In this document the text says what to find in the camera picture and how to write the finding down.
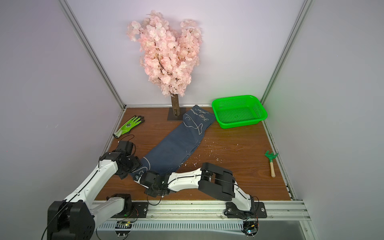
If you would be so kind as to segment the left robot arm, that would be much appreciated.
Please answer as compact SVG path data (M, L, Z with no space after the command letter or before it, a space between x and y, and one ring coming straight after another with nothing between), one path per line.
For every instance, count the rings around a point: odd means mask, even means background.
M97 207L92 206L113 175L123 180L141 167L135 152L132 142L119 141L115 150L104 153L95 169L71 194L50 205L42 239L89 240L96 228L113 216L138 218L139 212L134 209L129 194L115 194Z

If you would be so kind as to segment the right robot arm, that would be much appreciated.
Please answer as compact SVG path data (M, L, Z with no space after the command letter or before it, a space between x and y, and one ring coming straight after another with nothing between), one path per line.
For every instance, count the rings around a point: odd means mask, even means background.
M136 177L135 182L146 188L146 195L154 198L197 189L216 200L234 204L239 211L250 213L256 210L254 198L241 189L233 172L211 163L203 163L200 168L185 173L147 171Z

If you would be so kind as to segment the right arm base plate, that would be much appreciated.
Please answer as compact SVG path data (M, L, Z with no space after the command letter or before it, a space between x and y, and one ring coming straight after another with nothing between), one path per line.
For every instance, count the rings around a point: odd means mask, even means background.
M249 210L240 210L234 203L227 202L224 215L229 219L266 219L268 217L265 204L263 202L252 203Z

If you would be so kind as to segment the blue fish-print pillowcase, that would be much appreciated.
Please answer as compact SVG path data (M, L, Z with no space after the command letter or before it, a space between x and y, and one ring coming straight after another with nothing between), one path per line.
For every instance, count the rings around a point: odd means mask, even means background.
M216 121L213 113L195 105L183 115L182 123L168 134L142 159L142 166L131 173L138 181L145 172L157 174L176 172L195 152L205 131Z

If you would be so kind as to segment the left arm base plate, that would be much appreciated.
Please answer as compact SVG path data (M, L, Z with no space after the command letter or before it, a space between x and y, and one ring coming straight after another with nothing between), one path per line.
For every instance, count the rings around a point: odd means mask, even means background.
M132 202L131 206L127 210L112 216L113 219L121 218L133 218L133 219L145 219L148 213L148 203L147 202Z

